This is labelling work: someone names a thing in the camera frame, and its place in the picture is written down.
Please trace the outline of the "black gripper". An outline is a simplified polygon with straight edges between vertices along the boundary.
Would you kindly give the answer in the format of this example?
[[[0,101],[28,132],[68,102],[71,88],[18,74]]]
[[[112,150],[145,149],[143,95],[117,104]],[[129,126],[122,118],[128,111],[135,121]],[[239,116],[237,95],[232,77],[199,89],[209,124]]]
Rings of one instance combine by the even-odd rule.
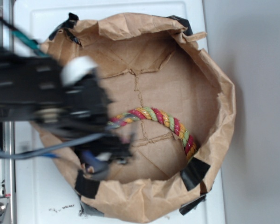
[[[121,139],[112,131],[123,124],[118,119],[109,124],[108,104],[110,100],[100,87],[97,76],[98,65],[88,56],[71,60],[61,72],[62,86],[66,88],[70,102],[69,124],[71,132],[97,136],[74,145],[82,169],[94,180],[103,180],[109,174],[112,161],[126,163],[131,157],[132,134],[127,140]]]

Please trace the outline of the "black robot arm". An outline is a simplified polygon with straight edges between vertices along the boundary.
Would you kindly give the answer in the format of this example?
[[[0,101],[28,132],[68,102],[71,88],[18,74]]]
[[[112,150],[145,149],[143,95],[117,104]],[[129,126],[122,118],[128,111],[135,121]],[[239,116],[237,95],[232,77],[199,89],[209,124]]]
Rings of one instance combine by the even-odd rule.
[[[97,65],[87,56],[66,66],[51,57],[25,57],[0,47],[0,122],[32,121],[63,143],[12,154],[13,160],[48,157],[62,160],[59,149],[72,147],[95,180],[105,179],[112,161],[126,163],[130,144],[108,123],[110,100],[100,86]]]

